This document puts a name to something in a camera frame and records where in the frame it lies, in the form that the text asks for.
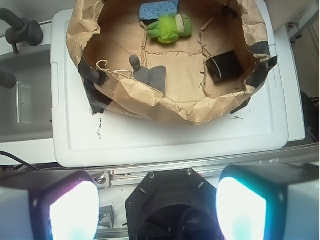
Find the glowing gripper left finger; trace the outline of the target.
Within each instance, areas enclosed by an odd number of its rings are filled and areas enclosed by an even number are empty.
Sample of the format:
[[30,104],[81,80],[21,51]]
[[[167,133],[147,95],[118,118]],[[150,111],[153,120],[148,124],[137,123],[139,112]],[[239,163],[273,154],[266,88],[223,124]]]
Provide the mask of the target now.
[[0,175],[2,240],[93,240],[99,213],[98,188],[83,170]]

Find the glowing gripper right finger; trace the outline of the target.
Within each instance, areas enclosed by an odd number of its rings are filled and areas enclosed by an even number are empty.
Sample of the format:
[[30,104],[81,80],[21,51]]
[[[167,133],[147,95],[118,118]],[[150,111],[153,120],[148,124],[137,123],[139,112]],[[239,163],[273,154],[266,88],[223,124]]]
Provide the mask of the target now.
[[320,167],[229,165],[220,175],[216,212],[227,240],[318,240]]

